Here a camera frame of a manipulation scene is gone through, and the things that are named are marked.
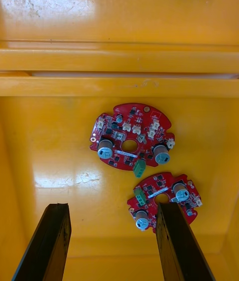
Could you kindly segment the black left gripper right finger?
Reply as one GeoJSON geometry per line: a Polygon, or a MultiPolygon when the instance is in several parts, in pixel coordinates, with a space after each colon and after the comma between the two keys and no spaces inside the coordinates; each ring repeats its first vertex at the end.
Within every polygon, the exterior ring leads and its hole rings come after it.
{"type": "Polygon", "coordinates": [[[177,203],[159,203],[156,239],[166,281],[214,281],[206,258],[177,203]]]}

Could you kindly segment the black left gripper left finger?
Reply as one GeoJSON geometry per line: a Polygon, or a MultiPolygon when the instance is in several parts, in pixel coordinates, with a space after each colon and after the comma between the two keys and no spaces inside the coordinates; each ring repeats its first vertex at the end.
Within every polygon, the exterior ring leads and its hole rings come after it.
{"type": "Polygon", "coordinates": [[[13,281],[61,281],[71,238],[68,204],[49,204],[34,231],[13,281]]]}

